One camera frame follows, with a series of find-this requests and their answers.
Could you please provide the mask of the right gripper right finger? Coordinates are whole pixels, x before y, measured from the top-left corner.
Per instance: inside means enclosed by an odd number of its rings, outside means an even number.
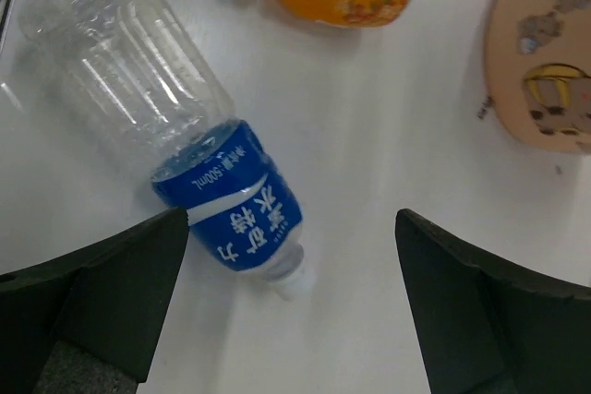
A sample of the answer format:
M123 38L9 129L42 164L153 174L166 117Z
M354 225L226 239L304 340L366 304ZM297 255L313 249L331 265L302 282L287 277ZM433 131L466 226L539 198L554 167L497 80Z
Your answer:
M411 209L395 240L433 393L587 393L590 290L454 236Z

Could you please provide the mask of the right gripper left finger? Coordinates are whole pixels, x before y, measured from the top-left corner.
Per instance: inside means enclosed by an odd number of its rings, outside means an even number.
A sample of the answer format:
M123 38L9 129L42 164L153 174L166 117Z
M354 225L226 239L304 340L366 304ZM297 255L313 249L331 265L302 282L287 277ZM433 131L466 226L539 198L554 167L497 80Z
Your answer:
M1 277L4 393L135 393L187 247L168 209L96 244Z

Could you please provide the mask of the clear bottle blue label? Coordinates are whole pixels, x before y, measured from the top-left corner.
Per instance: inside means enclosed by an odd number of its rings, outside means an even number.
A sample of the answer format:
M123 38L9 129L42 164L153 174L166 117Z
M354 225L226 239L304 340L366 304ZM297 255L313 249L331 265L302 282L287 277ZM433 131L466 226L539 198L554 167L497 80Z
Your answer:
M28 0L18 22L75 115L218 262L286 300L310 288L296 197L166 0Z

